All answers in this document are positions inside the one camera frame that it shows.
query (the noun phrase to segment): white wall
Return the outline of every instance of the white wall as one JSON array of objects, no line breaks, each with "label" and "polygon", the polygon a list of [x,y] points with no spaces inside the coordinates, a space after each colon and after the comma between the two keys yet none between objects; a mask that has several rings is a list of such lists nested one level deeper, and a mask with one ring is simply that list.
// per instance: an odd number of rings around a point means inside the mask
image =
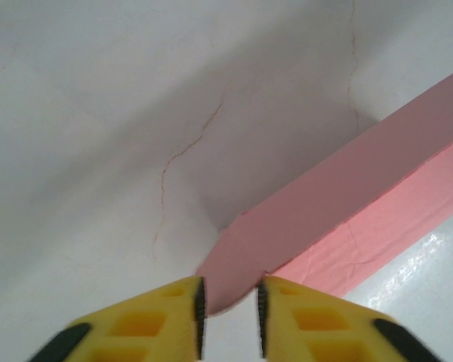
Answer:
[{"label": "white wall", "polygon": [[[453,2],[0,0],[0,361],[192,273],[452,72]],[[258,356],[246,303],[207,360]]]}]

